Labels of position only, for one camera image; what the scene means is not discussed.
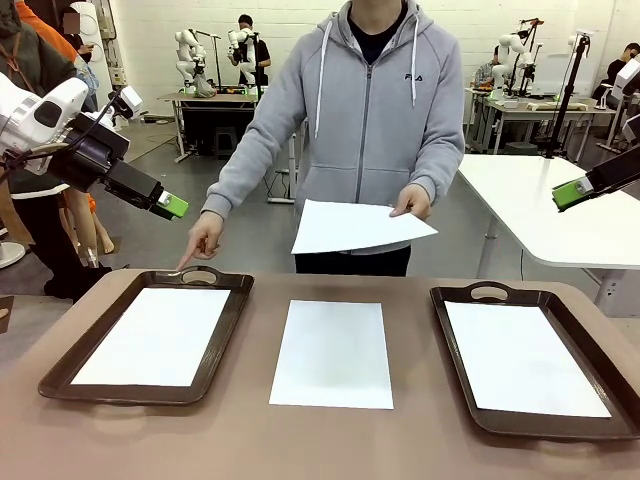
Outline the person's left hand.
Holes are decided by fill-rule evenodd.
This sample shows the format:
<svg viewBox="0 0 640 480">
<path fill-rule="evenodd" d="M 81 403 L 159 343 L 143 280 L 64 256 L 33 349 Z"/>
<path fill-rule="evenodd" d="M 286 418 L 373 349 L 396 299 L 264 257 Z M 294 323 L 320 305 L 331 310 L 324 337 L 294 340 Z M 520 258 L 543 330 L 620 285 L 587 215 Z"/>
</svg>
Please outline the person's left hand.
<svg viewBox="0 0 640 480">
<path fill-rule="evenodd" d="M 404 214 L 411 214 L 421 221 L 425 221 L 431 215 L 430 196 L 420 185 L 409 184 L 400 191 L 390 216 L 398 217 Z"/>
</svg>

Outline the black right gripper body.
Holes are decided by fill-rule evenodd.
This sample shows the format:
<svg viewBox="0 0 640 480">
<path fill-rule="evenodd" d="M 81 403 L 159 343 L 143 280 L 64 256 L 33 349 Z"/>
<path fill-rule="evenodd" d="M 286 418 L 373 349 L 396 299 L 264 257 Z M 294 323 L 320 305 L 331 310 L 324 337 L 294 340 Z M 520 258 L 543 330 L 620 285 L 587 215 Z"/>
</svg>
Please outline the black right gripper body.
<svg viewBox="0 0 640 480">
<path fill-rule="evenodd" d="M 618 191 L 639 180 L 638 148 L 632 148 L 593 167 L 587 174 L 592 191 L 590 197 Z"/>
</svg>

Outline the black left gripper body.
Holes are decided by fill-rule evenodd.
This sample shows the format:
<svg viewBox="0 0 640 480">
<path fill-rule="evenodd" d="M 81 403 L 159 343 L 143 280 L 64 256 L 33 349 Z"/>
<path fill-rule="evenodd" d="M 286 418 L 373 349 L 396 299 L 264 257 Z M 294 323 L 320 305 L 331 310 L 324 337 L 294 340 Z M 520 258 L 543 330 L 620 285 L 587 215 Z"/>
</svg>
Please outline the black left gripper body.
<svg viewBox="0 0 640 480">
<path fill-rule="evenodd" d="M 161 210 L 164 188 L 151 176 L 124 161 L 129 141 L 85 113 L 72 120 L 64 142 L 69 145 L 55 153 L 47 173 L 83 191 L 100 183 L 105 190 L 143 210 Z"/>
</svg>

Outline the person's right hand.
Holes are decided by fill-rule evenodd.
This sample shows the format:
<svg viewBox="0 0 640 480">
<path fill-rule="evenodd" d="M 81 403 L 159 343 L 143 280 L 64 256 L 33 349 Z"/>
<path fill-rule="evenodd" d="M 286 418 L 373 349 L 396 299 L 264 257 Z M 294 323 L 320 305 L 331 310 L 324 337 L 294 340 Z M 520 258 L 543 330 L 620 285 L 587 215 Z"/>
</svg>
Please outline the person's right hand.
<svg viewBox="0 0 640 480">
<path fill-rule="evenodd" d="M 223 224 L 224 219 L 220 215 L 209 211 L 202 213 L 189 231 L 186 251 L 176 269 L 182 270 L 194 259 L 212 259 L 219 248 Z"/>
</svg>

